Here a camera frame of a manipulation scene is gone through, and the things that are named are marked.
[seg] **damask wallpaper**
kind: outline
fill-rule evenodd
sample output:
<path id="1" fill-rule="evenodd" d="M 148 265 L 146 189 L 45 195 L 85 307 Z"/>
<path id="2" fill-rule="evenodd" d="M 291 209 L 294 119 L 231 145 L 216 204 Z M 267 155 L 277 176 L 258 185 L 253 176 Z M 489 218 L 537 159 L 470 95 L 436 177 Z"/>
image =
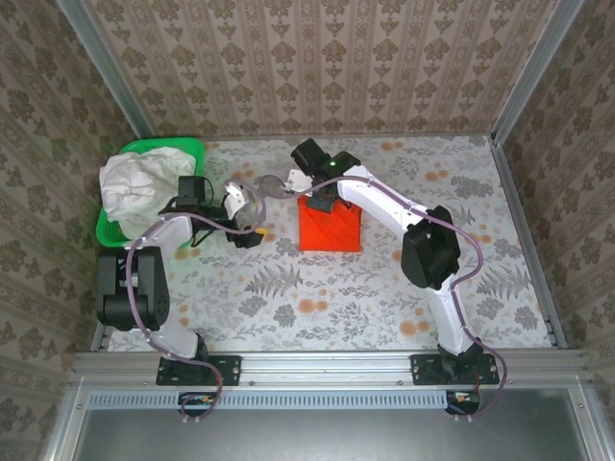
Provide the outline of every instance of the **damask wallpaper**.
<path id="1" fill-rule="evenodd" d="M 574 348 L 615 423 L 615 2 L 587 0 L 504 149 Z"/>
<path id="2" fill-rule="evenodd" d="M 97 172 L 132 138 L 55 2 L 0 2 L 0 459 L 37 459 L 89 346 Z"/>
<path id="3" fill-rule="evenodd" d="M 554 0 L 86 0 L 159 136 L 490 131 Z"/>

